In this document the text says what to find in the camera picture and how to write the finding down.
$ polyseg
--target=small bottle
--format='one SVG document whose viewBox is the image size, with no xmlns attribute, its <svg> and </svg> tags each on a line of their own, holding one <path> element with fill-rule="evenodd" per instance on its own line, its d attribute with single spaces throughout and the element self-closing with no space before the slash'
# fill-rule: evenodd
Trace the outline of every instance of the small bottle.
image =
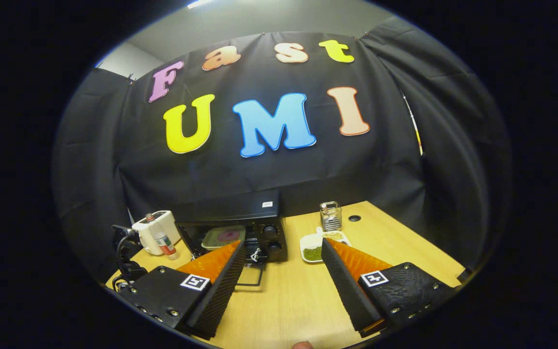
<svg viewBox="0 0 558 349">
<path fill-rule="evenodd" d="M 146 220 L 148 221 L 148 229 L 150 231 L 150 234 L 161 248 L 163 254 L 170 260 L 177 260 L 180 254 L 175 251 L 173 243 L 171 242 L 171 240 L 169 240 L 167 234 L 165 234 L 164 230 L 161 227 L 161 224 L 156 222 L 155 217 L 152 216 L 151 213 L 146 214 Z"/>
</svg>

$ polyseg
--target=peach letter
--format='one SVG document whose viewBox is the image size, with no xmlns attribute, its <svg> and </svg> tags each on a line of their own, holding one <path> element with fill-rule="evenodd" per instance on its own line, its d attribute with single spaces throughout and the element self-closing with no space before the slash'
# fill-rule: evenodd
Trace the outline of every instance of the peach letter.
<svg viewBox="0 0 558 349">
<path fill-rule="evenodd" d="M 358 110 L 355 95 L 357 90 L 351 87 L 337 87 L 326 91 L 328 95 L 335 98 L 341 121 L 343 125 L 339 133 L 345 136 L 362 135 L 370 130 L 370 125 L 363 121 L 361 112 Z"/>
<path fill-rule="evenodd" d="M 301 44 L 283 42 L 275 45 L 275 51 L 277 51 L 275 57 L 277 57 L 280 62 L 284 63 L 307 62 L 309 56 L 303 51 L 304 49 L 305 48 L 301 46 Z"/>
<path fill-rule="evenodd" d="M 206 55 L 207 61 L 201 66 L 204 70 L 219 68 L 224 64 L 232 64 L 239 60 L 241 55 L 236 51 L 236 46 L 217 48 Z"/>
</svg>

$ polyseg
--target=black curtain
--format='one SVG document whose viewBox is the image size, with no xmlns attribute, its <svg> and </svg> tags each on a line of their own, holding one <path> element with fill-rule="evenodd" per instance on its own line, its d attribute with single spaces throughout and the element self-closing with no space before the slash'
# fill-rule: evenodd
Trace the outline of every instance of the black curtain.
<svg viewBox="0 0 558 349">
<path fill-rule="evenodd" d="M 349 46 L 352 63 L 332 60 L 318 43 Z M 274 46 L 297 42 L 309 59 L 279 62 Z M 204 71 L 206 54 L 236 46 L 242 57 Z M 169 93 L 148 102 L 152 74 L 183 61 Z M 340 135 L 330 88 L 350 86 L 370 131 Z M 232 107 L 255 99 L 273 115 L 287 93 L 304 93 L 313 146 L 241 157 L 242 126 Z M 164 112 L 186 105 L 183 134 L 197 130 L 193 99 L 213 94 L 211 134 L 199 149 L 168 149 Z M 425 156 L 420 156 L 409 102 Z M 178 57 L 135 83 L 91 73 L 64 115 L 55 148 L 60 218 L 73 249 L 102 280 L 114 271 L 110 225 L 202 199 L 280 189 L 283 214 L 318 204 L 369 200 L 474 269 L 509 210 L 510 147 L 501 115 L 479 79 L 448 49 L 392 17 L 358 40 L 281 32 L 220 42 Z"/>
</svg>

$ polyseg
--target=white box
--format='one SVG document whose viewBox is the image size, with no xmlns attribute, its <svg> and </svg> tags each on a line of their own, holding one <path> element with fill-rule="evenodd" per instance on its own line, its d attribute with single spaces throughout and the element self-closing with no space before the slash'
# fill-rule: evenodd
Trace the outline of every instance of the white box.
<svg viewBox="0 0 558 349">
<path fill-rule="evenodd" d="M 175 227 L 175 221 L 173 220 L 173 214 L 169 210 L 160 210 L 152 214 L 155 216 L 155 220 L 158 224 L 161 225 L 163 231 L 169 237 L 169 240 L 175 244 L 177 241 L 180 240 L 180 233 L 178 229 Z M 156 243 L 155 239 L 150 234 L 150 230 L 148 229 L 148 224 L 143 223 L 146 219 L 141 219 L 141 221 L 133 224 L 133 229 L 139 232 L 139 240 L 141 240 L 141 244 L 143 249 L 146 250 L 149 254 L 154 254 L 156 256 L 160 256 L 163 254 L 161 248 Z"/>
</svg>

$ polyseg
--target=ceiling light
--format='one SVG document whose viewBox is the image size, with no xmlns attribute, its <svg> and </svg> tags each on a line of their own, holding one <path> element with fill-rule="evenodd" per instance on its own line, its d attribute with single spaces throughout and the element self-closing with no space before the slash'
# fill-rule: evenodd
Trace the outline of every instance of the ceiling light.
<svg viewBox="0 0 558 349">
<path fill-rule="evenodd" d="M 199 5 L 204 5 L 204 4 L 207 4 L 211 1 L 212 0 L 197 0 L 197 1 L 191 2 L 190 4 L 186 5 L 186 7 L 188 9 L 192 9 L 193 7 L 197 7 Z"/>
</svg>

